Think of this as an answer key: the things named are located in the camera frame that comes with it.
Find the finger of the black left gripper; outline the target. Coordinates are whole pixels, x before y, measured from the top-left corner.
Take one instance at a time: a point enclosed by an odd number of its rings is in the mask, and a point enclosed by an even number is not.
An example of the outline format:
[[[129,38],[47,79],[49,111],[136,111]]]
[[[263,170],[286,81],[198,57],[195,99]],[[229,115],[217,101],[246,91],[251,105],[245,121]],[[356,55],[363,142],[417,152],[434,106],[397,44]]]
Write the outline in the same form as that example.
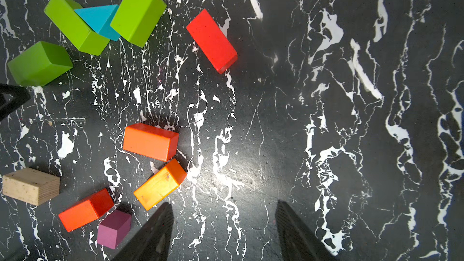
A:
[[[23,104],[27,103],[30,99],[31,96],[26,88],[2,83],[1,120],[20,108]]]

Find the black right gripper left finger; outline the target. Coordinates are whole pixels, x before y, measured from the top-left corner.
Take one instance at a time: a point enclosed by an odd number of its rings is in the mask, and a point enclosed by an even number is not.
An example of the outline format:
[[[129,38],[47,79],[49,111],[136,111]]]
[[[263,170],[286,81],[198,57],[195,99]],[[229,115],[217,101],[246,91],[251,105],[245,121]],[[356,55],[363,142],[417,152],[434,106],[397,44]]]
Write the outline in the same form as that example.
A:
[[[113,258],[114,261],[166,261],[174,225],[170,203],[163,203]]]

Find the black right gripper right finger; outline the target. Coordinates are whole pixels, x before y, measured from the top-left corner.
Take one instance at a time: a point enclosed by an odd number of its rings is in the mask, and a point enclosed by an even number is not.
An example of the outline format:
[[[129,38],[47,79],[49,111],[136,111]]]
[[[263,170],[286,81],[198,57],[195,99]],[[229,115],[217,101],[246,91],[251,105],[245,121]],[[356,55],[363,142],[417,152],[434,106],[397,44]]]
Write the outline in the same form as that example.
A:
[[[334,261],[335,257],[285,201],[278,200],[275,220],[284,261]]]

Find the green block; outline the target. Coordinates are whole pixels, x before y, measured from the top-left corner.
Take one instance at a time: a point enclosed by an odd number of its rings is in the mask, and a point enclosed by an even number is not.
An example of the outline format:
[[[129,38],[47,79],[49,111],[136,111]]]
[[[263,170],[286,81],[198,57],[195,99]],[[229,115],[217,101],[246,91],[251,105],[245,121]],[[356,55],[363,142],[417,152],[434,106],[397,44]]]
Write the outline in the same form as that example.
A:
[[[78,51],[99,56],[110,40],[97,34],[77,14],[78,9],[82,6],[73,0],[49,0],[44,12]]]
[[[163,0],[122,0],[110,26],[128,42],[142,48],[166,8]]]
[[[43,87],[73,68],[60,45],[39,41],[7,64],[15,82],[23,87]]]

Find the orange block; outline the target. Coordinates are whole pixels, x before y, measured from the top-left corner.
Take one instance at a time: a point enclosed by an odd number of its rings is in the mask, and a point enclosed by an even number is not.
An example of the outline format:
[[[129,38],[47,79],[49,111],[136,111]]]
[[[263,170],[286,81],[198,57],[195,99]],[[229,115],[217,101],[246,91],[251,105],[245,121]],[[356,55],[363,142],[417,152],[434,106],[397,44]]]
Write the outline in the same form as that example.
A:
[[[149,211],[175,191],[185,180],[186,176],[187,172],[174,158],[139,187],[134,192],[134,195],[145,210]]]

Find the natural wood block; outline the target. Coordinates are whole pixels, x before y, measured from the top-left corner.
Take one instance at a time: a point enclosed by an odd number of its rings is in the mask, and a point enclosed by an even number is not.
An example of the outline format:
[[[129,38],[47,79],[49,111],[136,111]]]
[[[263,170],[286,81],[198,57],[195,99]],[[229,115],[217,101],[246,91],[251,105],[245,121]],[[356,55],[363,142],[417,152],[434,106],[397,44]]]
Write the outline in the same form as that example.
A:
[[[2,177],[2,193],[39,206],[60,193],[60,178],[32,168],[24,168]]]

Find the teal triangle block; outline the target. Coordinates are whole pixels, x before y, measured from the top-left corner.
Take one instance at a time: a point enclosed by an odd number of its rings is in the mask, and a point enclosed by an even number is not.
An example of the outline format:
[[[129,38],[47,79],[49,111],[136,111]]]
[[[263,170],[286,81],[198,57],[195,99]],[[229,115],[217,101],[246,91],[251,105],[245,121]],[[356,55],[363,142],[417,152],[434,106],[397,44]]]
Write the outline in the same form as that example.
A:
[[[120,34],[111,26],[119,5],[75,9],[75,12],[100,36],[118,41]]]

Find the red block small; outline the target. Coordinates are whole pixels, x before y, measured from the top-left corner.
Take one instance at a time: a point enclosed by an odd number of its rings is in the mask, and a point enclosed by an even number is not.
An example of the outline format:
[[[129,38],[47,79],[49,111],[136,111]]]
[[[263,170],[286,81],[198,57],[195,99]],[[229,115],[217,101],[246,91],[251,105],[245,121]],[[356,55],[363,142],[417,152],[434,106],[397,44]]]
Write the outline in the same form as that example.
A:
[[[237,51],[206,9],[187,26],[187,31],[218,73],[225,73],[237,61]]]

